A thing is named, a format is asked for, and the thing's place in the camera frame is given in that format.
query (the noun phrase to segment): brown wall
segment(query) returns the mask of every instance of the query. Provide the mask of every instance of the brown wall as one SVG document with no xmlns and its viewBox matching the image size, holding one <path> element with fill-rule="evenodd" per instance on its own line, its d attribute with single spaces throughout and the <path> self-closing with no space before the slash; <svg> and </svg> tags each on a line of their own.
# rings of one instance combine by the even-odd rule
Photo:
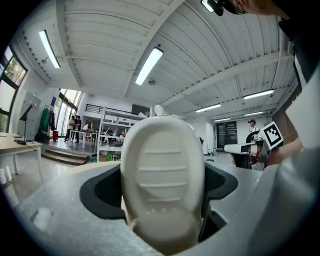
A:
<svg viewBox="0 0 320 256">
<path fill-rule="evenodd" d="M 297 96 L 301 93 L 301 86 L 297 86 L 288 100 L 282 105 L 282 107 L 272 116 L 272 121 L 276 123 L 278 126 L 280 133 L 283 136 L 283 144 L 288 144 L 293 142 L 298 134 L 290 119 L 286 114 L 287 108 L 292 104 L 292 102 L 297 98 Z"/>
</svg>

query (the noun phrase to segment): ceiling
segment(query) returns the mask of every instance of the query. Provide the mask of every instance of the ceiling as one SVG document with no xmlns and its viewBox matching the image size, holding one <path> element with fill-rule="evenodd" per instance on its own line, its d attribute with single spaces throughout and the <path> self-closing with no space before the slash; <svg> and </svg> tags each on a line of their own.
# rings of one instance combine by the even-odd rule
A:
<svg viewBox="0 0 320 256">
<path fill-rule="evenodd" d="M 47 57 L 41 30 L 61 68 L 41 62 Z M 217 16 L 200 0 L 49 0 L 21 25 L 17 38 L 50 87 L 160 104 L 186 117 L 269 115 L 298 84 L 275 16 Z M 139 71 L 156 46 L 164 54 L 138 86 Z M 269 89 L 272 96 L 242 99 Z M 195 113 L 215 104 L 221 107 Z"/>
</svg>

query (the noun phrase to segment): step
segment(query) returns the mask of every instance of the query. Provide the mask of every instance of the step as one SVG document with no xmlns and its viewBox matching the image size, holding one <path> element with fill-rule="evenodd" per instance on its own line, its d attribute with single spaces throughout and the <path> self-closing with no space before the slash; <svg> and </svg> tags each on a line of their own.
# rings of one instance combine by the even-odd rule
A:
<svg viewBox="0 0 320 256">
<path fill-rule="evenodd" d="M 49 152 L 42 152 L 41 156 L 46 159 L 50 159 L 56 162 L 60 162 L 68 165 L 74 165 L 74 166 L 81 166 L 87 162 L 87 159 L 77 159 L 72 157 L 66 157 L 62 155 L 52 154 Z"/>
<path fill-rule="evenodd" d="M 60 151 L 56 149 L 46 149 L 45 150 L 47 153 L 53 154 L 53 155 L 58 155 L 61 157 L 66 157 L 66 158 L 73 158 L 73 159 L 81 159 L 81 160 L 88 160 L 88 156 L 85 154 L 75 154 L 71 152 L 65 152 L 65 151 Z"/>
</svg>

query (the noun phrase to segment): rectangular light fixture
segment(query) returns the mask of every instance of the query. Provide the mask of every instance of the rectangular light fixture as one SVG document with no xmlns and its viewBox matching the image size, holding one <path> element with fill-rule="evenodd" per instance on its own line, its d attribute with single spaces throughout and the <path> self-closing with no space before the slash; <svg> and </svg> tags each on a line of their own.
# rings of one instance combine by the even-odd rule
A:
<svg viewBox="0 0 320 256">
<path fill-rule="evenodd" d="M 231 118 L 225 118 L 225 119 L 219 119 L 219 120 L 213 120 L 214 122 L 221 122 L 221 121 L 227 121 L 230 120 Z"/>
<path fill-rule="evenodd" d="M 135 83 L 139 86 L 142 86 L 145 79 L 149 75 L 150 71 L 153 69 L 153 67 L 156 65 L 158 60 L 161 58 L 161 56 L 164 54 L 164 51 L 159 49 L 158 47 L 154 47 L 152 52 L 150 53 L 148 59 L 144 63 Z"/>
<path fill-rule="evenodd" d="M 52 47 L 51 47 L 51 44 L 49 42 L 49 38 L 48 38 L 48 35 L 47 35 L 47 31 L 46 30 L 40 31 L 39 35 L 40 35 L 41 41 L 43 43 L 43 46 L 44 46 L 44 48 L 46 50 L 46 53 L 48 54 L 48 57 L 50 58 L 53 66 L 56 69 L 59 69 L 60 68 L 60 64 L 57 61 L 57 58 L 56 58 L 56 56 L 54 54 L 54 51 L 52 50 Z"/>
<path fill-rule="evenodd" d="M 202 0 L 201 4 L 210 12 L 213 13 L 214 9 L 208 4 L 208 0 Z"/>
<path fill-rule="evenodd" d="M 259 114 L 262 114 L 262 113 L 263 113 L 263 111 L 260 111 L 260 112 L 255 112 L 255 113 L 245 114 L 244 116 L 245 116 L 245 117 L 248 117 L 248 116 L 259 115 Z"/>
<path fill-rule="evenodd" d="M 205 108 L 202 108 L 202 109 L 198 109 L 195 112 L 200 113 L 200 112 L 207 111 L 207 110 L 212 110 L 212 109 L 215 109 L 215 108 L 218 108 L 218 107 L 221 107 L 221 105 L 217 104 L 217 105 L 213 105 L 213 106 L 208 106 L 208 107 L 205 107 Z"/>
<path fill-rule="evenodd" d="M 274 91 L 275 91 L 274 89 L 265 90 L 265 91 L 262 91 L 262 92 L 258 92 L 258 93 L 255 93 L 255 94 L 244 96 L 244 99 L 248 100 L 248 99 L 252 99 L 252 98 L 255 98 L 255 97 L 260 97 L 260 96 L 264 96 L 264 95 L 268 95 L 268 94 L 273 94 Z"/>
</svg>

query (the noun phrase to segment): red object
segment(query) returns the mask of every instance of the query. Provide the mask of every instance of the red object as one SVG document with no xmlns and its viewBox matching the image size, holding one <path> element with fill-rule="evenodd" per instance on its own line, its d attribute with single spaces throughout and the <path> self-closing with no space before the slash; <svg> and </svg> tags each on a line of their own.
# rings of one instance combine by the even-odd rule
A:
<svg viewBox="0 0 320 256">
<path fill-rule="evenodd" d="M 53 141 L 55 141 L 55 142 L 57 142 L 58 141 L 58 131 L 57 130 L 54 130 L 53 132 L 52 132 L 52 140 Z"/>
</svg>

